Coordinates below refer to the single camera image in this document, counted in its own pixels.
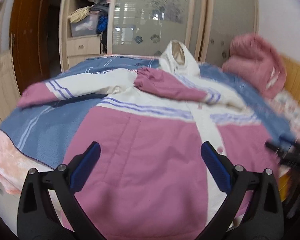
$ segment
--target bed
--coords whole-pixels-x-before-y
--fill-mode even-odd
[[[283,57],[283,59],[288,71],[285,88],[300,104],[300,64],[286,57]],[[104,56],[87,59],[57,78],[79,73],[106,73],[107,71],[116,68],[137,69],[141,66],[156,68],[158,64],[158,59],[152,57]],[[293,136],[290,132],[289,122],[282,116],[275,114],[249,84],[233,75],[224,74],[218,68],[208,64],[200,64],[200,70],[202,77],[221,82],[222,84],[231,87],[244,99],[248,106],[253,106],[255,112],[263,119],[263,124],[266,126],[272,138],[278,138],[282,133],[285,133],[287,136]],[[0,130],[0,182],[3,184],[5,191],[10,194],[20,194],[27,171],[32,167],[36,167],[37,170],[41,172],[50,171],[61,164],[64,155],[59,155],[58,153],[64,152],[65,154],[66,148],[71,141],[71,136],[74,135],[78,129],[84,116],[87,114],[87,111],[89,111],[92,106],[98,104],[100,100],[101,98],[99,96],[94,95],[92,98],[81,98],[79,101],[57,107],[54,111],[59,112],[55,114],[55,116],[58,116],[58,122],[62,123],[63,127],[56,129],[53,129],[55,128],[56,119],[51,119],[52,115],[49,115],[49,113],[52,114],[53,111],[49,112],[49,110],[47,110],[47,107],[49,106],[44,106],[45,108],[43,108],[43,110],[48,111],[48,113],[46,114],[46,117],[44,117],[44,115],[40,115],[41,117],[39,116],[40,118],[43,118],[43,120],[40,120],[37,114],[34,116],[29,115],[27,125],[22,132],[20,133],[16,130],[15,134],[9,132],[8,136],[2,131],[11,131],[7,126],[13,125],[14,127],[23,127],[21,123],[24,122],[24,119],[22,119],[22,117],[17,120],[15,116],[19,116],[19,113],[18,110],[15,110],[11,116],[2,123],[2,130]],[[84,107],[86,112],[82,110],[77,114],[76,121],[69,126],[69,122],[66,120],[73,118],[74,111],[73,109],[69,110],[69,105],[81,107],[87,102],[89,103]],[[33,142],[35,139],[43,134],[48,134],[49,136],[34,145]],[[52,140],[54,137],[53,135],[56,134],[64,134],[64,137],[62,136],[62,142],[59,143],[56,140]],[[37,155],[32,155],[32,158],[29,157],[30,151],[36,152]],[[45,155],[48,151],[54,152],[53,155],[51,155],[54,156],[53,160],[42,162],[40,155]],[[288,176],[284,175],[285,173],[286,172],[282,170],[279,183],[283,198],[286,189],[284,186],[287,184],[288,179]],[[51,193],[51,198],[56,210],[61,210],[58,200],[53,192]],[[222,199],[220,199],[218,203],[219,204],[213,207],[212,213],[215,213],[218,210],[219,205],[222,203]]]

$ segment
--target clear plastic box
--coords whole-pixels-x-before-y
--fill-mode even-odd
[[[95,35],[97,33],[98,20],[98,14],[89,14],[77,23],[70,23],[72,37]]]

